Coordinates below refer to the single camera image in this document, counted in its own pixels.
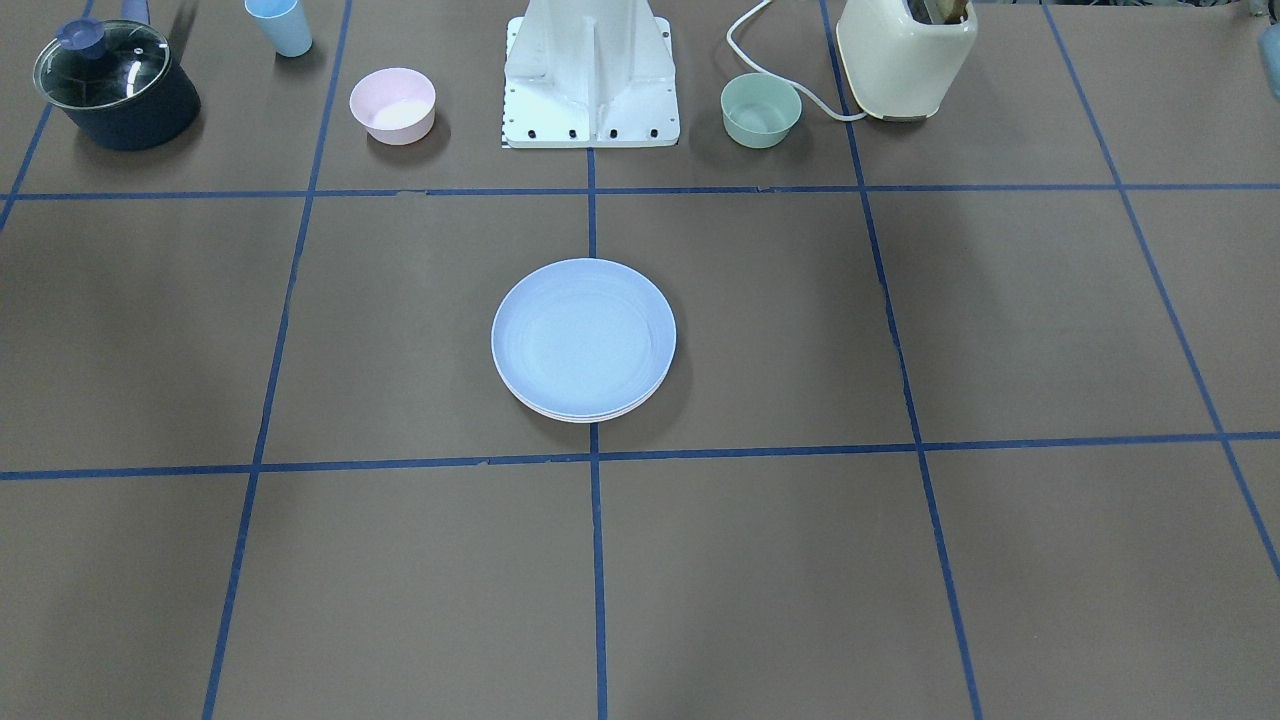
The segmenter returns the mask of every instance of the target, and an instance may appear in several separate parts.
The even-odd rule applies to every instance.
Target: plate
[[[595,423],[658,389],[676,354],[676,318],[640,273],[575,258],[511,288],[493,319],[492,350],[521,402],[557,420]]]

